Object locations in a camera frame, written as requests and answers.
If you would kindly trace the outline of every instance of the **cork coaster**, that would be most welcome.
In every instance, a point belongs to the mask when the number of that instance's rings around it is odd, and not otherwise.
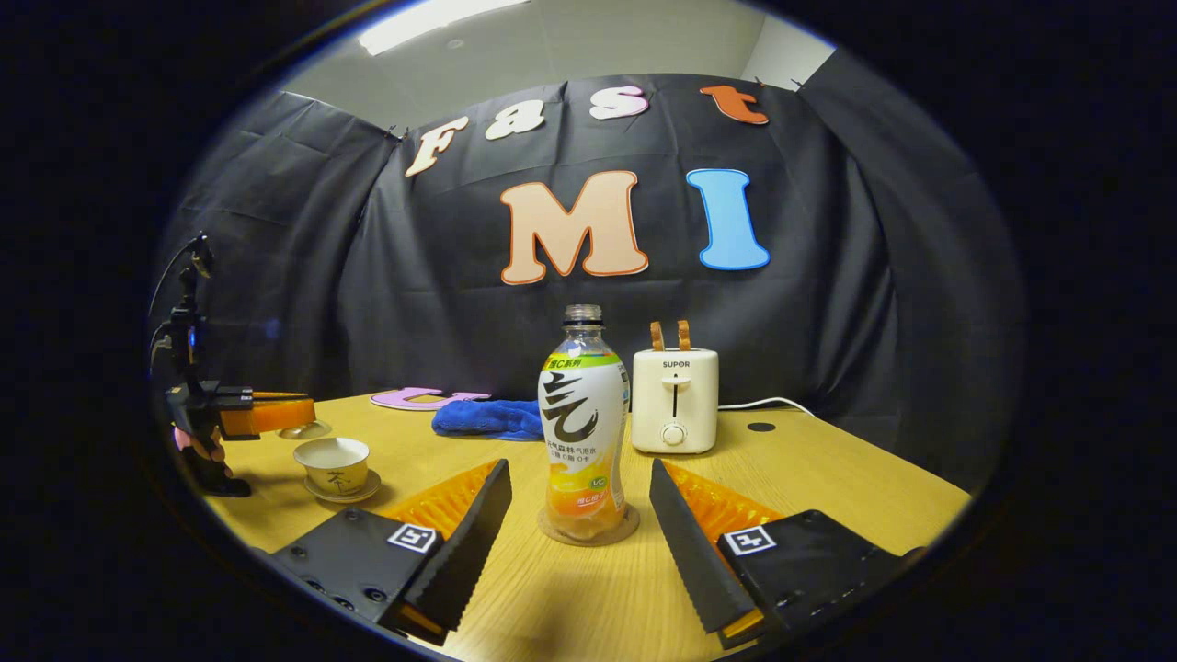
[[[621,519],[621,524],[618,528],[609,531],[601,531],[587,541],[578,541],[577,538],[565,536],[552,527],[552,523],[547,521],[546,508],[540,508],[539,516],[536,518],[539,524],[539,530],[544,531],[544,535],[557,542],[576,547],[604,547],[621,542],[630,537],[633,531],[638,530],[638,523],[641,517],[638,515],[638,510],[633,508],[632,504],[627,503],[625,504],[625,518]]]

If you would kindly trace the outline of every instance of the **white cable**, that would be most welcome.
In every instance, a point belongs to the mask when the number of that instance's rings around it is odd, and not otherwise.
[[[791,404],[791,405],[796,406],[797,409],[804,411],[805,413],[812,416],[813,418],[817,418],[817,416],[812,411],[805,409],[804,406],[794,403],[793,400],[791,400],[789,398],[764,398],[763,400],[756,400],[756,402],[750,402],[750,403],[744,403],[744,404],[722,404],[722,405],[719,405],[719,409],[747,409],[747,408],[751,408],[751,406],[757,406],[757,405],[762,405],[762,404],[769,404],[771,402],[783,402],[785,404]]]
[[[148,347],[151,347],[151,357],[147,359],[147,376],[148,377],[152,377],[153,373],[155,372],[155,350],[158,350],[160,347],[172,349],[172,342],[171,342],[172,337],[171,336],[165,336],[159,342],[155,340],[157,338],[159,338],[159,332],[162,331],[165,326],[167,326],[166,322],[164,324],[160,324],[159,326],[155,327],[155,331],[152,332],[152,335],[151,335],[151,343],[147,345]]]
[[[167,278],[167,272],[172,271],[172,267],[175,266],[175,260],[180,259],[180,256],[182,256],[186,250],[188,250],[187,246],[180,249],[180,252],[172,256],[172,262],[167,263],[167,266],[164,267],[164,273],[160,274],[159,283],[155,284],[155,291],[151,294],[151,303],[147,304],[147,319],[151,319],[151,313],[155,310],[155,297],[159,296],[159,289],[164,286],[164,279]]]

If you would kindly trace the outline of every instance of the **ceiling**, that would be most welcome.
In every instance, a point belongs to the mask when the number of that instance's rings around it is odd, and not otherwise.
[[[531,0],[377,57],[352,35],[282,88],[400,132],[508,92],[571,79],[742,78],[764,24],[764,12],[731,0]]]

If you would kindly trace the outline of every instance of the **toaster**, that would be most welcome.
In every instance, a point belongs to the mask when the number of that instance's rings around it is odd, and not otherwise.
[[[631,389],[633,448],[696,454],[716,445],[718,353],[704,349],[637,352]]]

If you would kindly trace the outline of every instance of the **black backdrop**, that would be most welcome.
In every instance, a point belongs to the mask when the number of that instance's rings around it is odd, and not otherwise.
[[[588,98],[636,85],[650,108],[597,120]],[[699,93],[732,85],[767,125]],[[541,99],[545,123],[486,140],[503,108]],[[420,135],[470,126],[406,178]],[[771,262],[709,269],[697,168],[734,168]],[[572,208],[603,171],[638,177],[631,210],[649,267],[579,263],[534,284],[510,262],[503,191],[531,181]],[[647,325],[691,322],[722,357],[720,403],[796,399],[971,490],[996,461],[1016,398],[1023,300],[1012,246],[979,174],[935,123],[838,52],[794,93],[687,74],[618,75],[514,92],[404,141],[328,105],[275,93],[214,147],[167,229],[160,260],[208,231],[201,283],[207,375],[319,399],[407,385],[534,398],[537,365],[570,303],[597,303],[630,363]],[[547,256],[537,247],[545,265]],[[167,282],[155,319],[175,285]]]

